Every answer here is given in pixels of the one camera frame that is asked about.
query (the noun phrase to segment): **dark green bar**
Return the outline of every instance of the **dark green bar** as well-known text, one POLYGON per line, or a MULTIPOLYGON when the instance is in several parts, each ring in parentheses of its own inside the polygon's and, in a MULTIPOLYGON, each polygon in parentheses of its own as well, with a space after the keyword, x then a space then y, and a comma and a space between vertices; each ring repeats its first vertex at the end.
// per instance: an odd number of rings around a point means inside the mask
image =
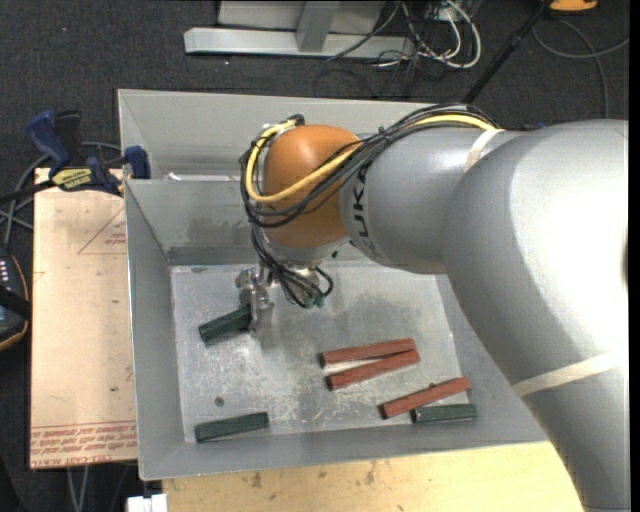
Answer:
POLYGON ((210 342, 218 336, 227 334, 239 329, 248 329, 251 322, 251 306, 249 304, 242 306, 237 311, 233 311, 227 315, 211 320, 206 324, 198 327, 200 337, 205 343, 210 342))
POLYGON ((411 411, 414 423, 441 423, 444 421, 473 420, 478 411, 473 404, 432 405, 411 411))
POLYGON ((269 426, 269 415, 266 412, 247 414, 227 418, 226 420, 211 421, 196 425, 196 441, 203 443, 223 436, 242 434, 252 430, 260 430, 269 426))

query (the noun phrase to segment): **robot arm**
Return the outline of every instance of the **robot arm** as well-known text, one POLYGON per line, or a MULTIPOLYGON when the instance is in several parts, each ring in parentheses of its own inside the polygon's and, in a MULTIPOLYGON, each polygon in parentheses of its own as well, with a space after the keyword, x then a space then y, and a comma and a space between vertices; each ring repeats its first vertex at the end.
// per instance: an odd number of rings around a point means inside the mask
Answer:
POLYGON ((263 194, 250 151, 243 196, 285 293, 321 303, 332 284, 314 271, 348 241, 382 265, 446 272, 585 510, 630 510, 627 123, 506 132, 434 107, 371 137, 300 119, 273 133, 263 194))

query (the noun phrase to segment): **yellow cable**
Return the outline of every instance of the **yellow cable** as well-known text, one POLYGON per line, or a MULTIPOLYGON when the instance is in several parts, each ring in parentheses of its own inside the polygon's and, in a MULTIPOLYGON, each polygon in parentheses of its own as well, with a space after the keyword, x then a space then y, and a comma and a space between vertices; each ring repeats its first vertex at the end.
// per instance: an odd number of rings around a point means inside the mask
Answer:
MULTIPOLYGON (((475 128, 480 128, 481 130, 497 130, 496 127, 490 125, 489 123, 485 123, 480 119, 477 119, 472 116, 467 116, 464 114, 436 115, 433 117, 429 117, 427 119, 423 119, 421 121, 417 121, 409 125, 408 127, 421 126, 421 125, 432 124, 432 123, 446 123, 446 122, 463 123, 469 126, 473 126, 475 128)), ((259 203, 274 203, 276 201, 280 201, 282 199, 290 197, 291 195, 302 190, 304 187, 306 187, 307 185, 310 185, 312 182, 316 181, 317 179, 324 178, 325 176, 330 175, 335 169, 337 169, 340 166, 340 164, 342 164, 342 162, 344 162, 347 158, 349 158, 349 156, 354 151, 356 151, 359 147, 359 146, 355 146, 353 148, 346 149, 344 153, 341 153, 340 155, 336 156, 333 160, 331 160, 330 162, 327 162, 323 166, 318 167, 315 171, 313 171, 308 176, 294 183, 293 185, 286 188, 285 190, 278 192, 277 194, 272 194, 270 196, 262 196, 257 194, 256 191, 253 189, 253 170, 255 167, 256 160, 260 155, 260 151, 262 151, 262 148, 264 148, 264 145, 267 143, 267 141, 271 137, 273 137, 276 133, 278 133, 283 128, 289 128, 291 126, 294 126, 294 124, 295 123, 293 123, 293 121, 288 121, 280 125, 276 125, 276 126, 272 126, 271 128, 268 128, 267 130, 262 132, 262 134, 260 135, 260 138, 254 145, 251 153, 249 154, 249 158, 247 160, 247 173, 245 175, 245 188, 247 189, 247 194, 249 195, 249 197, 251 197, 251 199, 253 199, 254 201, 257 201, 259 203)))

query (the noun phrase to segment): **metal plate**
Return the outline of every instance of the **metal plate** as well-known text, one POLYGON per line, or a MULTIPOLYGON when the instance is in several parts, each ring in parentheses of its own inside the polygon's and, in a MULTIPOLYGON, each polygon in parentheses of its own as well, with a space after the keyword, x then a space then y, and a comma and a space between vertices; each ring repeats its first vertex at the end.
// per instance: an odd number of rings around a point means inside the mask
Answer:
MULTIPOLYGON (((198 326, 238 308, 234 278, 241 268, 171 270, 186 441, 195 439, 198 423, 260 411, 269 413, 270 430, 246 436, 411 423, 409 414, 383 420, 377 406, 461 375, 435 278, 367 262, 325 265, 335 290, 321 309, 289 304, 273 287, 269 329, 206 346, 198 326), (328 390, 330 372, 320 368, 321 352, 407 337, 416 341, 417 365, 328 390)), ((466 402, 464 393, 446 401, 466 402)))
MULTIPOLYGON (((362 36, 328 34, 321 50, 301 51, 293 32, 242 30, 232 28, 192 28, 184 34, 188 54, 289 55, 296 57, 332 57, 362 41, 362 36)), ((410 52, 411 42, 404 37, 374 36, 349 58, 375 59, 383 52, 410 52)))

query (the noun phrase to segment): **black carpet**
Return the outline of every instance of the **black carpet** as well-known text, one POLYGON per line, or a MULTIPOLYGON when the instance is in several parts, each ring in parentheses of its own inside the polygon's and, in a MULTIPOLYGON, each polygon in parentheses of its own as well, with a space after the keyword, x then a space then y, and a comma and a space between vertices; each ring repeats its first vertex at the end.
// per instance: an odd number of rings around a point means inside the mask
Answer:
MULTIPOLYGON (((588 16, 563 19, 601 50, 628 37, 630 3, 601 0, 588 16)), ((42 110, 81 110, 85 140, 117 144, 119 88, 425 103, 460 101, 507 36, 536 5, 536 0, 485 0, 475 16, 483 46, 478 65, 444 74, 441 68, 432 66, 410 76, 403 71, 379 72, 348 59, 325 62, 290 57, 186 56, 183 33, 195 26, 210 26, 215 18, 214 2, 5 0, 0 2, 0 195, 12 190, 23 170, 39 156, 25 135, 25 127, 42 110)), ((387 30, 404 31, 401 16, 387 30)), ((537 33, 557 50, 589 52, 586 43, 558 19, 541 20, 537 33)), ((594 59, 553 55, 531 34, 475 104, 510 129, 605 114, 628 119, 629 46, 603 55, 600 64, 604 87, 594 59)), ((258 119, 256 123, 267 121, 258 119)), ((32 212, 26 209, 20 218, 30 222, 32 212)), ((29 231, 14 226, 11 247, 27 276, 31 273, 31 236, 29 231)), ((27 337, 0 353, 0 456, 25 509, 72 510, 65 472, 32 472, 27 467, 29 349, 27 337)), ((85 510, 108 510, 123 474, 123 496, 143 492, 135 468, 96 466, 90 471, 85 510)), ((82 474, 74 475, 79 487, 82 474)), ((10 487, 0 485, 0 511, 16 510, 16 496, 10 491, 10 487)))

